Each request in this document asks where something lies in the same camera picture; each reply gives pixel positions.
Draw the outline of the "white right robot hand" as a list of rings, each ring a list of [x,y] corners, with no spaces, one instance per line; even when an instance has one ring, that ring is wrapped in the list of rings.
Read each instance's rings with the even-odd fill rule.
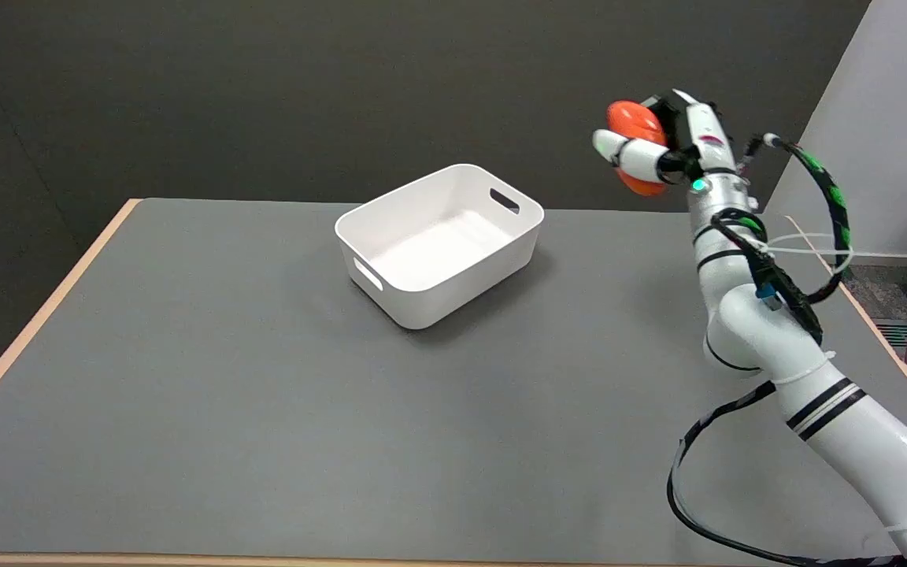
[[[681,90],[643,102],[615,101],[607,122],[591,134],[591,146],[639,196],[658,196],[683,182],[700,191],[711,176],[737,173],[715,107]]]

